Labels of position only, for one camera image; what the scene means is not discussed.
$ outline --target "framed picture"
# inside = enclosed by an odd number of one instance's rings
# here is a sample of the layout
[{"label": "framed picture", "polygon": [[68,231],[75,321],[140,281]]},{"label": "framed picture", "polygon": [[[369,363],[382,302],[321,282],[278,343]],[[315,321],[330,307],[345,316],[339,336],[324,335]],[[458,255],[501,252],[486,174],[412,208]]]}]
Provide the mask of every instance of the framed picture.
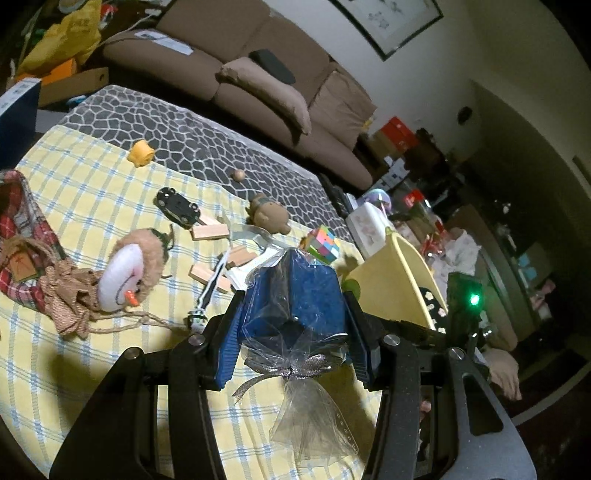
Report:
[{"label": "framed picture", "polygon": [[332,0],[386,60],[443,17],[435,0]]}]

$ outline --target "brown tag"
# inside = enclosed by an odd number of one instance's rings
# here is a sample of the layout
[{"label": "brown tag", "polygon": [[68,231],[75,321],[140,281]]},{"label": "brown tag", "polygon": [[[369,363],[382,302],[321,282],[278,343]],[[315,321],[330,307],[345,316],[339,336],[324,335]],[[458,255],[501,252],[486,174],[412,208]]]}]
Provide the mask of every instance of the brown tag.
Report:
[{"label": "brown tag", "polygon": [[15,281],[30,280],[39,276],[24,245],[17,245],[9,255],[8,265]]}]

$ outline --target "orange carrot nose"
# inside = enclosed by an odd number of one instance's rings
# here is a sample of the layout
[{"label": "orange carrot nose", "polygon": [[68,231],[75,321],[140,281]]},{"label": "orange carrot nose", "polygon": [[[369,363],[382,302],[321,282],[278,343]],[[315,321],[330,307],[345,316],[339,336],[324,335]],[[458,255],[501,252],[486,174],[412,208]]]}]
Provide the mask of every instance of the orange carrot nose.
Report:
[{"label": "orange carrot nose", "polygon": [[139,302],[138,299],[135,298],[135,293],[131,290],[128,290],[124,294],[127,303],[129,303],[132,307],[138,307]]}]

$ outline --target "black round object on wall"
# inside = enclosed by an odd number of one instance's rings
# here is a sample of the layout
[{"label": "black round object on wall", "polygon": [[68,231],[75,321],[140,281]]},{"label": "black round object on wall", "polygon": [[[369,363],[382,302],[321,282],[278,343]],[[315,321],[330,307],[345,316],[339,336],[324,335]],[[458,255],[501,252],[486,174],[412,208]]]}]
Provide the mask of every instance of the black round object on wall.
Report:
[{"label": "black round object on wall", "polygon": [[472,109],[469,106],[464,106],[460,108],[460,111],[457,113],[457,123],[463,125],[470,119],[471,116]]}]

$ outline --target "stuffed bear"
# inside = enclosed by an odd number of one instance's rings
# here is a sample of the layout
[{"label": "stuffed bear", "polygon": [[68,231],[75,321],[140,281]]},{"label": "stuffed bear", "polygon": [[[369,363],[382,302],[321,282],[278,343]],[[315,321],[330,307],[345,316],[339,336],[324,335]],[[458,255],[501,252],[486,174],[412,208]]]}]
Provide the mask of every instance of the stuffed bear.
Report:
[{"label": "stuffed bear", "polygon": [[290,219],[287,209],[262,193],[255,195],[247,211],[252,224],[264,228],[271,235],[275,233],[287,235],[291,231],[287,223]]}]

